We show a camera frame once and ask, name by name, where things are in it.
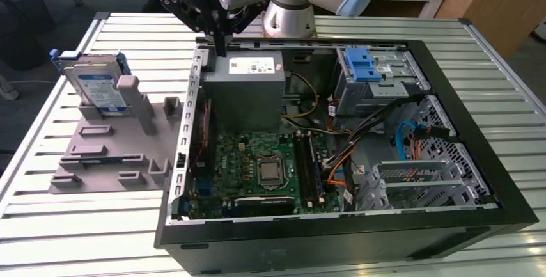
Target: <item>red wire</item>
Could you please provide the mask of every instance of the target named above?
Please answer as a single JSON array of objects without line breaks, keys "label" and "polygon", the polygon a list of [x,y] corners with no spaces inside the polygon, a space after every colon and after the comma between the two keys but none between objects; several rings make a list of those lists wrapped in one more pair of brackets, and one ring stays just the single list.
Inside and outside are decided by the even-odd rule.
[{"label": "red wire", "polygon": [[201,142],[201,148],[199,149],[199,153],[197,156],[195,157],[195,161],[193,161],[193,166],[195,167],[199,158],[201,156],[203,150],[204,150],[204,144],[207,143],[207,127],[204,126],[204,121],[207,120],[207,113],[208,113],[208,103],[204,104],[204,114],[203,114],[203,142]]}]

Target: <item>connector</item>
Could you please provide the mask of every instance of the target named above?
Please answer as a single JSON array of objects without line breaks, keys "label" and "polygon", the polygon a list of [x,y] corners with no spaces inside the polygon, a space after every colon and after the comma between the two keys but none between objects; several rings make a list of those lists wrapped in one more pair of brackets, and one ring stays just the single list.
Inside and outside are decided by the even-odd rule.
[{"label": "connector", "polygon": [[418,125],[412,131],[412,135],[418,141],[428,138],[440,138],[446,141],[451,140],[450,129],[442,127],[427,127],[426,125]]}]

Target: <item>power supply label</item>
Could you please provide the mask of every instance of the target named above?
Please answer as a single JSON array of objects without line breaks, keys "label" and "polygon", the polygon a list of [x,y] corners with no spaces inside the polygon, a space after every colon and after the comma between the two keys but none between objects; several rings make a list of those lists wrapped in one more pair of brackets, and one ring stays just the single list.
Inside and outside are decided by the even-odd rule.
[{"label": "power supply label", "polygon": [[273,58],[231,58],[229,74],[273,74]]},{"label": "power supply label", "polygon": [[77,79],[81,90],[101,112],[115,115],[113,113],[127,109],[121,95],[115,89],[115,80],[111,75],[80,74]]}]

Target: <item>motherboard chip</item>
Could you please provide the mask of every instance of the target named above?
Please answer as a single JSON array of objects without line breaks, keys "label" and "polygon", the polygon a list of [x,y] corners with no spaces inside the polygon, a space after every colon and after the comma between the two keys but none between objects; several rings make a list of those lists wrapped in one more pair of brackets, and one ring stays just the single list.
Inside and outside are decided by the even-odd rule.
[{"label": "motherboard chip", "polygon": [[277,163],[260,163],[260,176],[261,180],[279,180],[279,164]]},{"label": "motherboard chip", "polygon": [[257,160],[257,184],[267,190],[276,189],[284,183],[283,156],[261,154]]}]

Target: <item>yellow wire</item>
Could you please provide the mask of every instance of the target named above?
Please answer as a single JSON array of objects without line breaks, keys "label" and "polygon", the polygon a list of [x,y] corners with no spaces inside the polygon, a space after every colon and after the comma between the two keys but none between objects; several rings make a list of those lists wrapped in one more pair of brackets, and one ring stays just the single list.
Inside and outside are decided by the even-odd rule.
[{"label": "yellow wire", "polygon": [[300,118],[300,117],[304,117],[304,116],[309,115],[317,108],[317,94],[316,94],[313,86],[311,85],[311,83],[307,81],[307,79],[300,74],[296,74],[295,72],[292,72],[292,74],[307,84],[309,89],[313,91],[315,105],[307,112],[304,112],[301,114],[281,115],[283,118]]}]

